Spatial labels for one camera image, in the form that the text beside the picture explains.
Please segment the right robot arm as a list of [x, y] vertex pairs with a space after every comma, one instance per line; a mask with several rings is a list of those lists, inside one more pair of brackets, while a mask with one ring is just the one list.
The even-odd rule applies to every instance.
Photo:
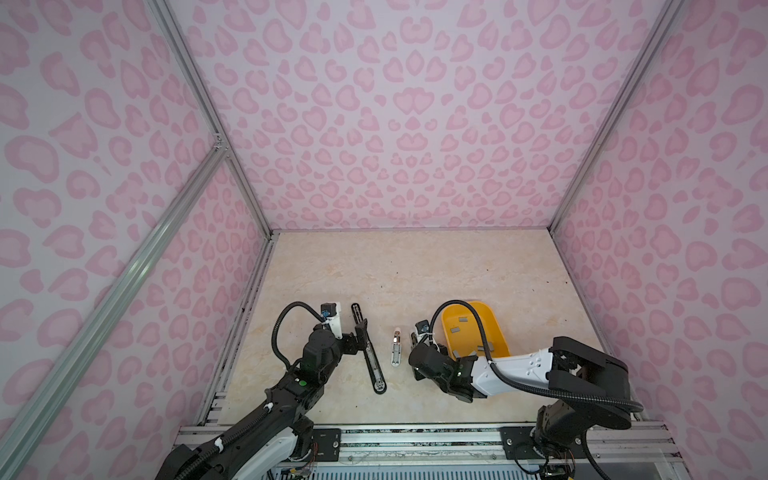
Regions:
[[429, 334], [411, 335], [408, 358], [416, 380], [429, 379], [460, 401], [523, 391], [552, 399], [540, 407], [535, 426], [502, 430], [507, 458], [563, 457], [574, 450], [584, 458], [581, 437], [595, 426], [628, 430], [635, 408], [630, 404], [627, 366], [570, 337], [558, 336], [552, 346], [534, 353], [487, 360], [482, 349], [455, 359]]

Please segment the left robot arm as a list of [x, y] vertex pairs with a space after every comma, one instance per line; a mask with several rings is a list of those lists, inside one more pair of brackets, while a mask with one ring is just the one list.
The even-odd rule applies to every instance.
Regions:
[[314, 423], [307, 413], [345, 355], [365, 349], [367, 325], [336, 337], [317, 327], [302, 357], [289, 366], [266, 399], [238, 423], [196, 449], [175, 447], [163, 461], [158, 479], [260, 479], [284, 460], [309, 459]]

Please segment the pink mini stapler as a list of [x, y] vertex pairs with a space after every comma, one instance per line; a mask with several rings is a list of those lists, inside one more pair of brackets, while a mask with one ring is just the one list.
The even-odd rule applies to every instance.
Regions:
[[393, 332], [392, 349], [391, 349], [391, 365], [398, 367], [402, 360], [402, 332], [399, 328], [396, 328]]

